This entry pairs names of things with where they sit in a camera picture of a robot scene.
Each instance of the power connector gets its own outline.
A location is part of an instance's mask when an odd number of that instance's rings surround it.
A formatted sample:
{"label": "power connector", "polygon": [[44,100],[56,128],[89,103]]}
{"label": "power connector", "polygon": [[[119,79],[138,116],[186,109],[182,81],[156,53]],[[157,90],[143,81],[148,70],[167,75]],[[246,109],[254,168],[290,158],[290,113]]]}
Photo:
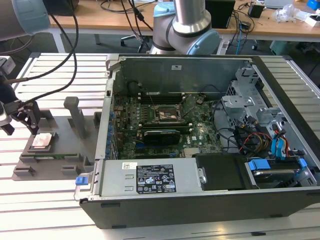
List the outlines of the power connector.
{"label": "power connector", "polygon": [[241,22],[239,22],[239,27],[240,27],[242,30],[249,30],[250,27],[251,27],[251,23],[250,23],[250,22],[247,22],[247,21],[241,21]]}

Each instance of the gray 3d printed holder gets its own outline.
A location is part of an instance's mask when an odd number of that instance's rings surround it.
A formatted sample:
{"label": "gray 3d printed holder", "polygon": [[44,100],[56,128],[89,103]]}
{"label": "gray 3d printed holder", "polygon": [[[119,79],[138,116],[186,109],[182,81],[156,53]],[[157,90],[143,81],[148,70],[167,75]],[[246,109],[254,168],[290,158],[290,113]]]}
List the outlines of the gray 3d printed holder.
{"label": "gray 3d printed holder", "polygon": [[84,117],[77,97],[67,97],[64,107],[71,117],[53,117],[49,110],[41,111],[39,134],[50,134],[46,146],[35,147],[30,136],[11,179],[67,180],[94,169],[101,113]]}

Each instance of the motherboard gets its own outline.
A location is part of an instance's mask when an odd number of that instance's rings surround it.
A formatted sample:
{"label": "motherboard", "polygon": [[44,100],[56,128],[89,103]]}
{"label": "motherboard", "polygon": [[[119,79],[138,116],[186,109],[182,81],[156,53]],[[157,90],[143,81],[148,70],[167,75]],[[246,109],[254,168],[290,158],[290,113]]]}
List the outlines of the motherboard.
{"label": "motherboard", "polygon": [[115,95],[118,159],[191,158],[222,151],[205,96]]}

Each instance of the power supply label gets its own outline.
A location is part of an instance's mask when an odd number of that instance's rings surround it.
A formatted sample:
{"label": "power supply label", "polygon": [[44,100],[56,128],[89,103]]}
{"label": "power supply label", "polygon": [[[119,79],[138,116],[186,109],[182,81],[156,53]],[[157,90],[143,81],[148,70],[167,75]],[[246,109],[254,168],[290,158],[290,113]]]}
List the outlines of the power supply label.
{"label": "power supply label", "polygon": [[136,192],[138,194],[175,193],[176,180],[174,166],[136,166]]}

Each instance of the aluminum extrusion table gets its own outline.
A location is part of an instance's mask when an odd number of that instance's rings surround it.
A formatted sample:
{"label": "aluminum extrusion table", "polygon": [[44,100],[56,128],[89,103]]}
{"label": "aluminum extrusion table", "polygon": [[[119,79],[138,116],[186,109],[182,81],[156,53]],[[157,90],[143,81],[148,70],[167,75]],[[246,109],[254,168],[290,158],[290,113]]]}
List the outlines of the aluminum extrusion table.
{"label": "aluminum extrusion table", "polygon": [[[19,76],[34,76],[46,72],[61,62],[66,55],[42,53],[38,57],[31,57]],[[63,107],[64,98],[77,96],[80,99],[79,107],[85,115],[100,111],[106,83],[106,57],[107,54],[77,54],[79,67],[74,83],[63,92],[39,100],[39,107],[50,109],[54,116],[68,116],[69,111]],[[320,136],[318,98],[320,94],[316,86],[293,61],[273,56],[264,56],[262,59],[293,103],[302,111],[311,128]],[[73,64],[71,58],[64,67],[45,78],[14,86],[17,97],[27,100],[42,92],[61,87],[70,80]],[[282,218],[101,230],[79,207],[78,202],[74,201],[74,180],[8,179],[13,174],[13,169],[30,135],[22,124],[16,122],[13,124],[17,129],[12,136],[0,131],[0,239],[2,240],[243,240],[249,237],[252,240],[305,240],[320,237],[320,204]],[[262,232],[266,236],[252,236],[253,232]]]}

